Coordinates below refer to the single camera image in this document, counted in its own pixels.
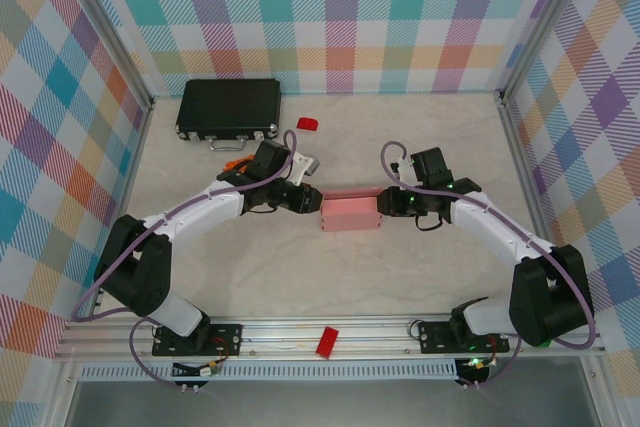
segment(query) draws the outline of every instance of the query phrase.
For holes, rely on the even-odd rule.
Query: black briefcase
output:
[[[242,150],[247,140],[272,139],[280,122],[280,82],[275,79],[190,80],[184,88],[176,132],[207,140],[211,150]],[[218,140],[238,140],[220,147]]]

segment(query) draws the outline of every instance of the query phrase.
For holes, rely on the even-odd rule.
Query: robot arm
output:
[[[399,217],[436,213],[441,220],[473,235],[512,276],[509,296],[476,299],[453,309],[450,325],[461,347],[471,346],[490,333],[512,332],[531,345],[540,345],[587,323],[567,283],[540,252],[531,248],[531,243],[535,242],[568,272],[593,313],[584,262],[574,247],[556,247],[535,236],[493,206],[473,181],[454,180],[438,148],[413,154],[406,160],[398,159],[392,169],[404,183],[413,171],[421,189],[464,197],[416,194],[390,187],[378,196],[380,213]],[[524,232],[527,240],[507,227],[495,212]]]
[[[312,157],[294,153],[290,174],[295,174],[294,181],[280,177],[251,188],[257,182],[277,175],[289,155],[290,151],[285,146],[265,140],[254,156],[227,165],[216,181],[180,206],[141,220],[130,215],[121,217],[111,229],[94,280],[138,236],[164,220],[113,271],[102,287],[136,315],[155,320],[185,338],[193,352],[199,351],[210,337],[210,319],[171,290],[172,252],[184,248],[194,237],[259,205],[283,207],[299,214],[320,210],[322,194],[301,182],[303,175],[311,175],[318,166]],[[241,186],[243,192],[233,191]]]

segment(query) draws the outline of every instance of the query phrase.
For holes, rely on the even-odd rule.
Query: vent grille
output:
[[[152,372],[162,378],[171,376],[171,363],[155,363]],[[457,379],[455,360],[424,359],[394,361],[231,361],[220,374],[207,380],[402,380]],[[85,363],[80,381],[151,380],[134,362]],[[174,380],[194,380],[174,377]]]

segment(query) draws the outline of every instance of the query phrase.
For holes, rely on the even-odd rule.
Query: pink box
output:
[[[322,230],[373,230],[380,227],[376,196],[382,189],[343,190],[324,193]]]

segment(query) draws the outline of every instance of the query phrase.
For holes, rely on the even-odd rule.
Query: white table surface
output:
[[[213,153],[206,142],[178,139],[179,104],[156,105],[129,203],[134,217],[179,204],[226,162],[255,150],[250,142],[242,155]],[[320,123],[317,132],[296,130],[300,152],[320,159],[307,178],[320,190],[390,185],[379,162],[387,140],[410,153],[439,146],[455,178],[470,177],[531,228],[490,94],[283,97],[281,132],[302,116]],[[451,225],[422,233],[413,219],[383,218],[379,230],[324,233],[319,213],[284,209],[205,233],[174,254],[172,267],[172,288],[212,316],[443,313],[511,283],[503,266]],[[115,304],[106,299],[103,308]]]

